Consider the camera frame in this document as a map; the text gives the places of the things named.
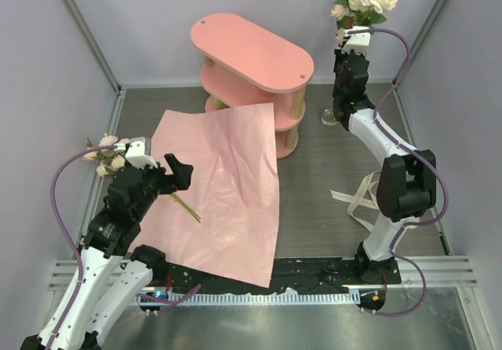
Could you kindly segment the cream ribbon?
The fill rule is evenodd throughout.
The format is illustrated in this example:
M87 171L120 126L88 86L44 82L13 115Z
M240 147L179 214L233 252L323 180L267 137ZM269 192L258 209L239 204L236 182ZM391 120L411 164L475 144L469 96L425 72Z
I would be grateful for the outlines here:
M363 220L360 217L355 216L355 210L360 206L371 210L377 210L380 212L380 208L377 204L376 194L373 189L378 186L379 182L375 177L379 177L380 172L373 171L372 173L366 175L354 195L349 195L339 191L330 190L330 194L333 199L348 204L347 215L357 221L361 226L363 226L368 232L373 230L374 225L368 221Z

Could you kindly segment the pink three-tier shelf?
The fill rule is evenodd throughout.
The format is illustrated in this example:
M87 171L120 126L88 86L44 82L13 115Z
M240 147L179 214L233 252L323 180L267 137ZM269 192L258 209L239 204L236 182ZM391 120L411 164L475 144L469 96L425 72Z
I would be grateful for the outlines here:
M202 88L206 110L271 103L276 155L283 159L298 144L307 84L315 70L301 47L233 13L214 13L197 20L191 41L204 56Z

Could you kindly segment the clear glass vase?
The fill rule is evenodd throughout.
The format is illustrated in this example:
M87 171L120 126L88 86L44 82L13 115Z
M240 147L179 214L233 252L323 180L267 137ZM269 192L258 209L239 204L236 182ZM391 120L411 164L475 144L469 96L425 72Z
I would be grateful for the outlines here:
M322 112L321 121L325 126L335 126L338 123L332 108L326 108Z

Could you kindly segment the small pale spray roses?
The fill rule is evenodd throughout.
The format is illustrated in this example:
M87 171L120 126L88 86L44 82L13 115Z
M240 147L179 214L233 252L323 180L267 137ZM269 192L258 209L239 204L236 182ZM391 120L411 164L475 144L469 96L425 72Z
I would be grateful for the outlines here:
M105 208L118 215L120 221L129 218L132 222L141 222L157 197L148 191L143 181L144 169L139 170L131 166L125 159L124 151L114 150L114 144L120 141L128 143L130 139L120 140L115 135L105 133L98 145L91 141L87 142L87 152L83 158L98 162L96 172L99 177L112 177L104 198ZM177 192L170 196L196 221L201 221L201 217L179 197Z

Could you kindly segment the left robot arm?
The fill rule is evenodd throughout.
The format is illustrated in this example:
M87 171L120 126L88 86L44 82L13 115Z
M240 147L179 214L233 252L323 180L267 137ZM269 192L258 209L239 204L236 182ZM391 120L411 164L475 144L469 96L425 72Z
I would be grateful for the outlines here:
M166 280L165 254L142 245L133 251L120 277L106 287L157 197L186 191L191 185L193 166L173 154L164 159L167 168L147 158L141 167L128 164L113 176L104 208L91 220L75 257L78 269L60 304L39 334L24 339L23 349L100 349L133 298L145 286Z

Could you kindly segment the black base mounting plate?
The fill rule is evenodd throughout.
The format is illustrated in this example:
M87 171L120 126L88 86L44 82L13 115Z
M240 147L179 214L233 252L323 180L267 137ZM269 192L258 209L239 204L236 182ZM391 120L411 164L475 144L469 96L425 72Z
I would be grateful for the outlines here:
M348 285L398 285L402 282L398 263L362 261L356 258L276 258L268 287L230 279L176 264L169 264L165 281L174 293L187 293L200 285L201 294L271 295L287 289L298 294L342 293Z

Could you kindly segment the pink wrapping paper sheet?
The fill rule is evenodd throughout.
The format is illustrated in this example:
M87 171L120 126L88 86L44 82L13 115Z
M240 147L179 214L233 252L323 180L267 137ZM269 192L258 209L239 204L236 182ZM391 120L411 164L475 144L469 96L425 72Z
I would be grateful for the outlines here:
M155 200L135 244L161 250L174 264L268 286L279 227L272 104L168 110L151 143L156 161L171 153L194 171L189 189Z

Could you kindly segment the small peach spray roses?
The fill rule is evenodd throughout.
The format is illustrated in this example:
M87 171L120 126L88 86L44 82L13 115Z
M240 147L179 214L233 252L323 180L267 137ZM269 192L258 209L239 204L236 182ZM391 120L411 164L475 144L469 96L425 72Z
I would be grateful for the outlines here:
M345 38L345 28L346 23L351 18L349 17L349 8L336 4L330 13L331 17L336 21L337 32L336 32L336 42L338 46L341 46Z

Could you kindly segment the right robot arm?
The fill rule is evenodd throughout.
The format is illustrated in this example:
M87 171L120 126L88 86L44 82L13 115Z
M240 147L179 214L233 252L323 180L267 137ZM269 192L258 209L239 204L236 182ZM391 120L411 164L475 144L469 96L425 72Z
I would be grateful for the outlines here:
M334 52L333 113L381 166L376 190L379 216L355 254L354 272L363 283L379 283L395 261L395 247L436 203L432 151L418 151L377 114L366 94L369 61L353 51Z

